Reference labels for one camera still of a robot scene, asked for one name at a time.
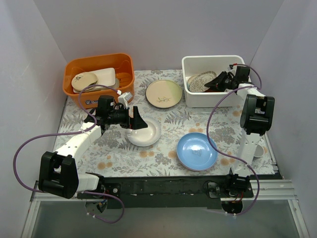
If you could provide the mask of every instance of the yellow plate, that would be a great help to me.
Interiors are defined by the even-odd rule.
[[[158,108],[175,106],[182,98],[181,87],[170,80],[157,80],[151,83],[146,91],[148,101]]]

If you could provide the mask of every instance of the white bowl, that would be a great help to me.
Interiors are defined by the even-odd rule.
[[[128,140],[140,147],[153,145],[161,135],[160,123],[151,117],[142,117],[142,119],[148,124],[148,127],[139,130],[128,129],[126,131]]]

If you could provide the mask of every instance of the plate rim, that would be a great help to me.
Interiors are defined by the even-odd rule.
[[[180,90],[180,92],[181,92],[181,96],[180,96],[180,98],[179,98],[179,100],[178,100],[177,103],[175,103],[174,105],[169,106],[169,107],[158,107],[158,106],[155,106],[154,104],[152,104],[152,103],[150,102],[150,100],[149,100],[149,98],[148,98],[148,88],[149,88],[152,84],[157,83],[157,82],[159,82],[159,81],[170,81],[170,82],[172,82],[172,83],[174,83],[175,85],[178,86],[178,88],[179,88],[179,90]],[[180,86],[178,83],[176,83],[176,82],[174,82],[174,81],[172,81],[172,80],[169,80],[169,79],[159,79],[159,80],[153,81],[152,83],[150,83],[150,84],[147,86],[147,89],[146,89],[146,91],[145,91],[145,97],[147,98],[148,102],[149,102],[152,106],[154,106],[154,107],[156,107],[156,108],[171,108],[171,107],[174,107],[176,104],[178,104],[178,103],[180,102],[180,100],[182,100],[182,97],[183,97],[183,89],[181,88],[181,86]]]
[[[151,144],[149,144],[149,145],[136,145],[136,144],[132,143],[131,140],[129,139],[129,135],[131,134],[131,131],[133,131],[133,130],[132,130],[132,129],[127,129],[125,134],[126,134],[128,140],[129,140],[133,145],[138,146],[138,147],[147,147],[147,146],[151,146],[151,145],[155,144],[155,143],[160,139],[160,136],[161,136],[161,124],[160,124],[160,122],[159,122],[158,120],[156,120],[156,119],[153,118],[153,117],[143,116],[142,118],[150,118],[150,119],[152,119],[153,121],[157,122],[157,123],[153,123],[153,124],[154,124],[155,128],[158,129],[158,131],[159,131],[159,133],[158,133],[159,136],[158,136],[158,138],[157,138],[153,143],[151,143]]]
[[[190,133],[187,133],[187,134],[183,135],[183,136],[179,139],[179,141],[177,142],[177,146],[176,146],[176,154],[177,154],[178,161],[179,161],[184,167],[186,167],[186,168],[188,168],[189,170],[192,170],[192,171],[200,172],[200,171],[206,171],[206,170],[210,169],[212,166],[215,165],[215,163],[216,163],[217,160],[218,160],[218,152],[217,152],[215,149],[213,149],[213,150],[216,152],[217,156],[216,156],[216,159],[215,159],[214,163],[213,163],[211,166],[209,166],[208,168],[203,169],[203,170],[195,170],[195,169],[192,169],[192,168],[186,166],[186,165],[180,160],[179,155],[178,155],[178,149],[177,149],[177,148],[178,148],[178,145],[179,145],[179,142],[181,141],[181,139],[182,139],[183,137],[185,137],[185,136],[187,136],[187,135],[189,135],[189,134],[202,134],[202,135],[205,135],[205,136],[207,137],[206,134],[200,133],[200,132],[190,132]],[[213,144],[214,144],[214,146],[216,147],[216,149],[218,149],[218,147],[217,147],[216,143],[214,142],[214,140],[213,140],[212,138],[210,138],[210,139],[211,139],[211,141],[213,142]]]

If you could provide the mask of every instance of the leaf pattern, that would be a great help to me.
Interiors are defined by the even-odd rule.
[[[129,107],[138,106],[142,116],[150,116],[161,123],[162,134],[158,142],[148,147],[137,147],[130,143],[126,131],[118,125],[112,125],[101,138],[96,140],[84,153],[76,158],[79,173],[97,173],[105,177],[128,176],[206,176],[226,175],[232,161],[222,155],[215,165],[206,171],[196,172],[184,167],[175,153],[179,139],[193,131],[206,132],[206,124],[211,108],[188,108],[183,95],[181,101],[172,108],[158,109],[145,97],[146,88],[159,79],[173,80],[184,88],[181,70],[135,71],[135,95]],[[77,131],[85,113],[68,98],[59,127],[59,132]],[[241,140],[239,112],[243,105],[232,108],[219,108],[210,123],[210,135],[219,150],[236,155]],[[65,144],[71,136],[56,138],[54,148]],[[267,147],[265,140],[260,145]],[[252,163],[258,174],[273,174],[271,155],[267,153]]]

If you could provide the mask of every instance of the blue plate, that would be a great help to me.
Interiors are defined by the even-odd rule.
[[[205,134],[189,133],[179,140],[177,156],[180,162],[188,169],[203,171],[215,164],[218,153],[209,144]]]

